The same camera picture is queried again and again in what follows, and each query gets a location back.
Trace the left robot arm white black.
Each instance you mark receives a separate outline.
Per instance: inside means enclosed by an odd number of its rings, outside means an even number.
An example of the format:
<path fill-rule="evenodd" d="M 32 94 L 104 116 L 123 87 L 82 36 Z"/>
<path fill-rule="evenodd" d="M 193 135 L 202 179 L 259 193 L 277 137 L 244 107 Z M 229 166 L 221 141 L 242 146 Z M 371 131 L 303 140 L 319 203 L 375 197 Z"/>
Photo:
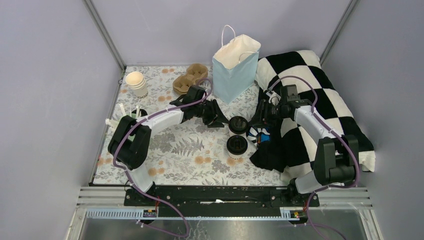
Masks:
<path fill-rule="evenodd" d="M 209 95 L 204 88 L 194 85 L 163 110 L 141 117 L 125 115 L 118 122 L 107 149 L 113 156 L 112 164 L 124 171 L 142 205 L 148 206 L 155 200 L 151 189 L 154 181 L 144 164 L 155 134 L 192 118 L 200 118 L 209 128 L 223 128 L 229 123 L 217 100 L 207 99 Z"/>

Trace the white paper cup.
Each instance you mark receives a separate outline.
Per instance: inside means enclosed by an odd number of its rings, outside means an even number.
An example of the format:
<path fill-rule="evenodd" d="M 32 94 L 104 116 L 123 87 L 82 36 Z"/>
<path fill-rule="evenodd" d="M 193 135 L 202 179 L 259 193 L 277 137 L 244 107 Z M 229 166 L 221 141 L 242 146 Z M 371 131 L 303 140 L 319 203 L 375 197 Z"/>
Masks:
<path fill-rule="evenodd" d="M 229 131 L 229 136 L 231 137 L 231 136 L 242 136 L 242 137 L 246 137 L 246 132 L 242 132 L 242 133 L 238 133 L 238 132 L 232 132 L 232 131 Z"/>
<path fill-rule="evenodd" d="M 245 152 L 233 153 L 231 151 L 228 151 L 228 155 L 230 158 L 237 160 L 237 159 L 243 158 L 245 156 Z"/>

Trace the black cup lid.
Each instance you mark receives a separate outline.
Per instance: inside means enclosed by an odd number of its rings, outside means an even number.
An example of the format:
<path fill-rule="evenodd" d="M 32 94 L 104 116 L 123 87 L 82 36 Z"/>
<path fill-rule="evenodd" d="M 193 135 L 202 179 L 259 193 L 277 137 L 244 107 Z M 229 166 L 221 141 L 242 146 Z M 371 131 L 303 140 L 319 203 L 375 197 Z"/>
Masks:
<path fill-rule="evenodd" d="M 248 121 L 242 116 L 233 116 L 228 123 L 229 131 L 234 133 L 247 132 L 249 129 Z"/>
<path fill-rule="evenodd" d="M 242 155 L 248 149 L 248 142 L 241 135 L 232 135 L 226 142 L 226 148 L 233 155 Z"/>

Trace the stack of white paper cups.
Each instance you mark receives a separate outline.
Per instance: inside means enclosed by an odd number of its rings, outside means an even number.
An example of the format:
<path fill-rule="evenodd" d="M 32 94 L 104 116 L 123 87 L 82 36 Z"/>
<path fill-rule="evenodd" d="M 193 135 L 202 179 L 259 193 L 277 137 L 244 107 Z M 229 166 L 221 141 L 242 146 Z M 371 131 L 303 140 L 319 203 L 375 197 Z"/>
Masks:
<path fill-rule="evenodd" d="M 125 78 L 125 83 L 132 93 L 138 98 L 145 98 L 148 95 L 148 87 L 144 75 L 139 71 L 130 72 Z"/>

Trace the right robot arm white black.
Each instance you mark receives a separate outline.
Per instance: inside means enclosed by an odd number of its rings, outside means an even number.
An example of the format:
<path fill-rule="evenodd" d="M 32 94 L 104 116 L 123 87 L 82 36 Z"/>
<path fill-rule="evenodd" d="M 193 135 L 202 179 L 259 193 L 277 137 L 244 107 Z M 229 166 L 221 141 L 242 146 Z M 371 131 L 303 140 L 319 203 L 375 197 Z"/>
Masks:
<path fill-rule="evenodd" d="M 269 100 L 260 101 L 249 126 L 266 128 L 290 118 L 305 129 L 317 146 L 313 170 L 290 181 L 287 201 L 299 206 L 309 193 L 326 188 L 345 188 L 348 182 L 353 186 L 360 176 L 358 140 L 353 135 L 341 135 L 330 127 L 309 100 L 301 99 L 296 85 L 283 86 L 277 104 L 272 102 L 273 93 L 272 90 L 266 91 Z"/>

